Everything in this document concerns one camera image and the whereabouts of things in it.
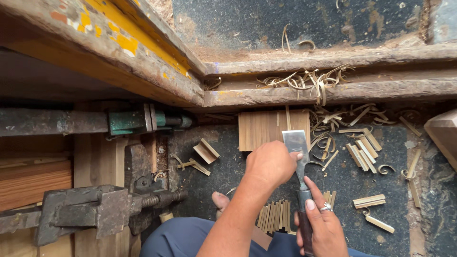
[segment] silver ring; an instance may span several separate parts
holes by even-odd
[[[324,206],[325,206],[325,207],[324,207],[324,208],[320,208],[319,211],[325,211],[325,210],[327,210],[327,211],[333,211],[332,206],[331,206],[328,202],[325,202],[325,203],[324,203]]]

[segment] wood grain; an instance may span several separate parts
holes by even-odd
[[[287,130],[286,111],[242,112],[238,115],[239,150],[252,151],[263,143],[279,140],[283,142],[282,131]],[[290,111],[292,130],[304,129],[308,148],[310,148],[309,112]]]
[[[43,200],[48,190],[72,188],[70,161],[0,170],[0,211]]]

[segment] wood shaving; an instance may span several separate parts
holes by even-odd
[[[312,40],[303,40],[298,44],[301,45],[301,44],[304,44],[304,43],[309,43],[309,44],[311,44],[313,46],[313,49],[310,49],[308,52],[312,52],[312,51],[314,51],[316,49],[316,45],[314,44],[314,42]]]

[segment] wooden board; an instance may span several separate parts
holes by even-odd
[[[70,161],[0,170],[0,211],[43,200],[48,190],[72,188]]]
[[[304,129],[308,148],[310,142],[309,112],[290,111],[292,130]],[[239,150],[252,151],[263,143],[279,140],[283,142],[282,131],[287,130],[286,111],[242,112],[238,115]]]
[[[424,128],[457,172],[457,109],[429,119]]]

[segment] wooden beam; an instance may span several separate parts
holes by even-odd
[[[399,80],[382,82],[347,83],[327,89],[327,104],[392,102],[411,100],[456,99],[457,77],[428,80]],[[268,89],[243,89],[228,91],[207,91],[204,107],[261,107],[293,104],[315,104],[316,96],[290,87]]]
[[[207,75],[240,73],[271,73],[297,70],[332,69],[344,64],[375,66],[386,64],[423,63],[457,59],[457,44],[438,44],[409,48],[362,49],[356,52],[336,52],[303,58],[232,63],[205,63]]]
[[[71,162],[59,161],[0,170],[0,211],[37,203],[48,190],[72,188]]]
[[[0,44],[168,105],[203,104],[202,84],[191,67],[112,2],[68,0],[61,6],[0,0],[0,21],[11,24],[1,28],[11,37]]]

